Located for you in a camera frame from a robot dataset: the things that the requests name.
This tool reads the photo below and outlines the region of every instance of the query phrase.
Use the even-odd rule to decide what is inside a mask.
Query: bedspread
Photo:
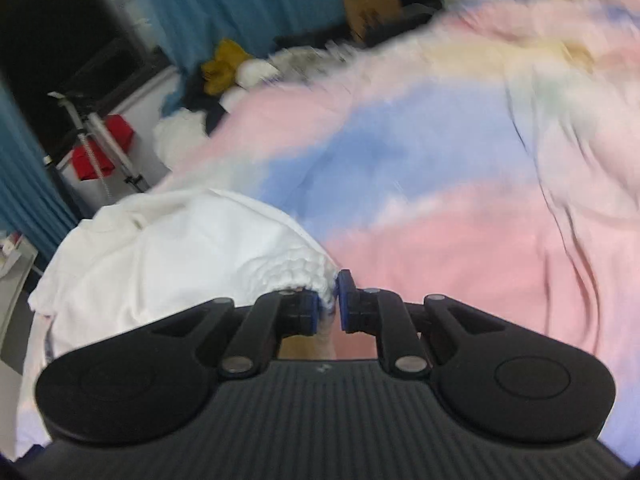
[[[358,286],[592,352],[618,389],[601,438],[636,462],[640,0],[448,1],[331,78],[252,92],[160,189],[248,194]]]

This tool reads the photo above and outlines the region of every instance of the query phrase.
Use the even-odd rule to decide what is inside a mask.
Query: window
[[[168,66],[136,0],[0,0],[0,72],[55,161],[75,136],[51,91],[113,109]]]

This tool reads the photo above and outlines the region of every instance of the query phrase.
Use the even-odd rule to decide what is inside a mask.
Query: white wall
[[[180,76],[176,69],[167,68],[135,91],[112,112],[122,115],[136,132],[129,157],[151,186],[160,182],[168,173],[167,168],[154,152],[153,128],[160,120],[162,102],[175,91],[179,81]],[[80,182],[71,164],[67,164],[62,169],[62,175],[93,208],[98,209],[108,203],[99,180]],[[124,183],[123,175],[117,171],[107,177],[106,181],[114,202],[133,193],[133,190]]]
[[[0,361],[0,452],[15,460],[15,413],[20,394],[20,374]]]

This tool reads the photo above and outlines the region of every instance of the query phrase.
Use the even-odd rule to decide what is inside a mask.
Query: red object on table
[[[133,142],[133,128],[124,120],[120,115],[109,115],[104,119],[104,125],[110,131],[113,138],[122,148],[122,151],[127,153]],[[109,176],[115,170],[114,164],[104,154],[103,150],[98,146],[98,143],[93,139],[89,140],[89,146],[95,154],[95,158],[98,160],[100,169],[104,176]],[[76,175],[80,180],[91,180],[98,178],[95,173],[94,167],[91,165],[89,156],[86,154],[84,146],[76,146],[71,155],[71,164],[76,170]]]

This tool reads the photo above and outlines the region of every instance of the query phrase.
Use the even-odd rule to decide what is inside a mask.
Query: tie-dye bedding
[[[161,189],[248,194],[360,286],[594,353],[618,390],[601,439],[637,462],[640,0],[448,1],[319,84],[253,92]]]

